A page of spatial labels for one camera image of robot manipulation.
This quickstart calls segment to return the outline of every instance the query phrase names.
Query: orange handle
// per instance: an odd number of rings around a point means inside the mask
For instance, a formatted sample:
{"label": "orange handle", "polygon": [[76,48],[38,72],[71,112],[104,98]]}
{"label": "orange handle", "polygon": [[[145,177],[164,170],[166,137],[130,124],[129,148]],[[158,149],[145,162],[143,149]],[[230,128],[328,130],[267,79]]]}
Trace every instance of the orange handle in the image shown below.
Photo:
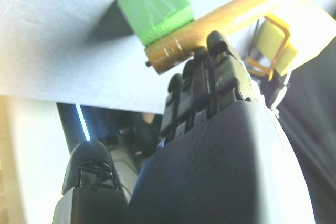
{"label": "orange handle", "polygon": [[160,74],[193,55],[195,48],[206,45],[214,30],[230,35],[264,17],[272,8],[289,0],[232,0],[145,48],[150,64]]}

